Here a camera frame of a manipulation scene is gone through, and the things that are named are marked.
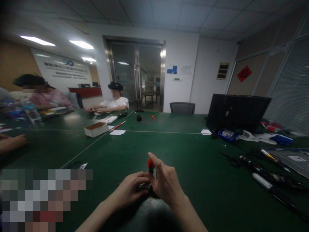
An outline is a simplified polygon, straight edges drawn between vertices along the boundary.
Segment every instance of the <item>door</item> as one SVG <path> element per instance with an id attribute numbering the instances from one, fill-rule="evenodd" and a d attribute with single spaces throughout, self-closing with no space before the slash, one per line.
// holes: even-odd
<path id="1" fill-rule="evenodd" d="M 129 109 L 163 112 L 163 46 L 116 41 L 108 43 L 112 77 L 123 85 L 123 96 L 129 100 Z"/>
<path id="2" fill-rule="evenodd" d="M 257 56 L 253 56 L 251 58 L 238 61 L 235 65 L 235 69 L 233 72 L 232 80 L 229 85 L 228 94 L 232 95 L 252 95 L 253 88 L 258 79 L 258 75 L 261 71 L 263 63 L 266 59 L 267 53 L 263 53 Z M 248 66 L 251 70 L 252 74 L 249 75 L 245 80 L 240 82 L 238 78 L 238 74 Z"/>

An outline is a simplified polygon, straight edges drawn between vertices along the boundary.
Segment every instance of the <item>red diamond decoration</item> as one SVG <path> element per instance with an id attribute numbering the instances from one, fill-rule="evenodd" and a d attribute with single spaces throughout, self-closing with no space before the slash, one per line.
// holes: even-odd
<path id="1" fill-rule="evenodd" d="M 241 71 L 240 73 L 237 74 L 238 79 L 240 80 L 240 82 L 243 82 L 248 76 L 250 76 L 252 74 L 251 70 L 249 69 L 249 67 L 246 65 Z"/>

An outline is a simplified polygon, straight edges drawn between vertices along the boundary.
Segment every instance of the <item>cardboard box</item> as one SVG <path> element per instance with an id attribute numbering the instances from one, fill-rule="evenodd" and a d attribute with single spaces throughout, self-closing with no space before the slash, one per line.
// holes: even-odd
<path id="1" fill-rule="evenodd" d="M 101 135 L 109 131 L 108 125 L 104 122 L 98 122 L 96 124 L 86 126 L 84 127 L 84 130 L 85 130 L 85 134 L 92 138 L 97 137 L 98 135 Z"/>

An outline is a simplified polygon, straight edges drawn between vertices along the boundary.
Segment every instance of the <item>computer monitor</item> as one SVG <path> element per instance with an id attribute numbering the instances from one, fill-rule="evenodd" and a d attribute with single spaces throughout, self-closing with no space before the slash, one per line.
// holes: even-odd
<path id="1" fill-rule="evenodd" d="M 212 133 L 221 129 L 243 129 L 251 133 L 261 121 L 271 98 L 213 94 L 206 126 Z"/>

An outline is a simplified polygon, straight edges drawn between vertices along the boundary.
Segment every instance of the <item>hand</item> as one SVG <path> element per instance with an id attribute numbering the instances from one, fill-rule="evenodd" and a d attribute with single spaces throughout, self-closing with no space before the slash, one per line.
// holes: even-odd
<path id="1" fill-rule="evenodd" d="M 146 173 L 152 188 L 155 194 L 173 209 L 173 207 L 184 202 L 186 198 L 180 186 L 176 170 L 174 167 L 165 165 L 153 153 L 148 152 L 148 156 L 151 158 L 157 170 L 158 180 L 155 179 L 152 173 Z"/>
<path id="2" fill-rule="evenodd" d="M 14 138 L 8 138 L 0 141 L 0 153 L 7 153 L 27 144 L 25 135 L 19 135 Z"/>
<path id="3" fill-rule="evenodd" d="M 95 112 L 100 113 L 100 114 L 104 114 L 104 113 L 106 113 L 106 112 L 107 112 L 107 110 L 106 110 L 106 109 L 101 108 L 101 109 L 97 109 L 97 110 L 95 110 Z"/>
<path id="4" fill-rule="evenodd" d="M 8 136 L 8 135 L 0 134 L 0 139 L 9 139 L 9 138 L 11 138 L 11 137 Z"/>
<path id="5" fill-rule="evenodd" d="M 95 111 L 95 109 L 93 107 L 86 108 L 87 113 L 91 113 L 93 111 Z"/>
<path id="6" fill-rule="evenodd" d="M 114 210 L 128 206 L 142 195 L 148 194 L 147 190 L 136 192 L 136 187 L 146 182 L 149 182 L 149 179 L 143 171 L 131 174 L 121 182 L 118 188 L 105 201 L 109 202 Z"/>

